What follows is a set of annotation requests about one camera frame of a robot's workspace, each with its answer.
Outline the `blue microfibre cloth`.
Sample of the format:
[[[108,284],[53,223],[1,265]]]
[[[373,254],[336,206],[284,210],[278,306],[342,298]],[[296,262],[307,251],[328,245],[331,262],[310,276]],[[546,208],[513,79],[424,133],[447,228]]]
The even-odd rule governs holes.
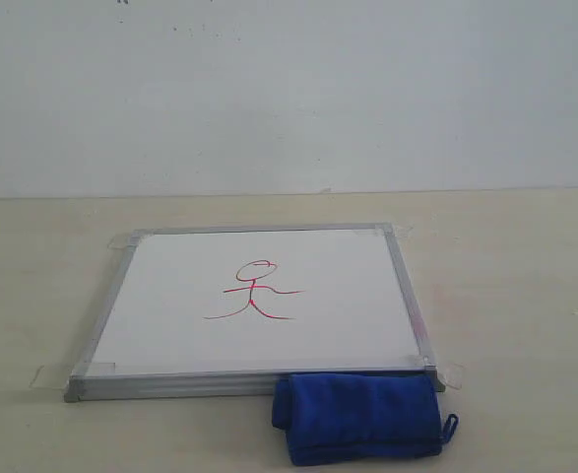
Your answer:
[[[424,374],[307,373],[276,383],[272,425],[285,433],[293,465],[318,466],[438,455],[459,417],[441,417]]]

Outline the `white aluminium-framed whiteboard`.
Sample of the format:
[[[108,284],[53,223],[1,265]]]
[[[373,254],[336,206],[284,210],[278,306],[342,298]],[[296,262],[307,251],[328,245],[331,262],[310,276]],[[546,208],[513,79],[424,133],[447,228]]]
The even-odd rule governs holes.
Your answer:
[[[265,395],[295,373],[436,358],[395,236],[350,224],[138,230],[78,360],[92,400]]]

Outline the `clear tape back right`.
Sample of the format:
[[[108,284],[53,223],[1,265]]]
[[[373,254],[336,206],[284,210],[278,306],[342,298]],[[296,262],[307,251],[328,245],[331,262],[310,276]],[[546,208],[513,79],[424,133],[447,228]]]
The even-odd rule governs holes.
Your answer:
[[[391,235],[401,239],[408,238],[413,230],[413,226],[399,226],[393,223],[361,223],[352,226],[352,231],[356,233]]]

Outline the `clear tape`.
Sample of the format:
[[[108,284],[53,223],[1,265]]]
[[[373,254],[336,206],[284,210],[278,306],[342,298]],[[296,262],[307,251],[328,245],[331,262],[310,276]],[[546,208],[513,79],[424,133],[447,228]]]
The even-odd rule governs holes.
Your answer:
[[[463,386],[465,368],[459,364],[436,363],[422,355],[409,357],[409,362],[411,371],[425,374],[439,393],[448,389],[460,390]]]
[[[352,226],[352,231],[356,233],[391,235],[401,239],[408,238],[413,230],[413,226],[399,226],[393,223],[361,223]]]
[[[135,247],[143,238],[142,234],[130,233],[113,236],[107,244],[108,249],[122,250],[127,247]]]
[[[35,369],[29,383],[29,389],[61,390],[88,377],[112,376],[115,374],[115,363],[78,362],[73,366],[67,364],[41,365]]]

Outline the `clear tape back left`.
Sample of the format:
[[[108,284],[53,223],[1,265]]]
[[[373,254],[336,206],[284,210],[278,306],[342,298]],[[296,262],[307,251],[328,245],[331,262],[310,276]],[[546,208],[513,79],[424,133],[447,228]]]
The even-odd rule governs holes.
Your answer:
[[[122,250],[127,247],[135,247],[143,238],[142,234],[130,233],[113,236],[107,244],[108,249]]]

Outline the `clear tape front right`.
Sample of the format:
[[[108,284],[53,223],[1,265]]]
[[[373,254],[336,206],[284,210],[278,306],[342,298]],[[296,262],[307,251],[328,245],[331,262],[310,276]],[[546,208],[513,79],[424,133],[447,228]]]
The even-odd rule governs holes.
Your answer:
[[[409,357],[409,362],[411,371],[425,374],[439,393],[448,389],[460,390],[463,386],[465,368],[459,364],[436,363],[422,355]]]

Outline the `clear tape front left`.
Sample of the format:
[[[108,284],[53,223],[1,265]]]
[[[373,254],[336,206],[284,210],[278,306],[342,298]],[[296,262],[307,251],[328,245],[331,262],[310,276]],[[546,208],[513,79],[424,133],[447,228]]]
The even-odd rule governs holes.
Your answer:
[[[67,364],[41,365],[35,369],[29,383],[29,389],[61,390],[88,377],[112,376],[115,374],[115,363],[78,362],[73,366]]]

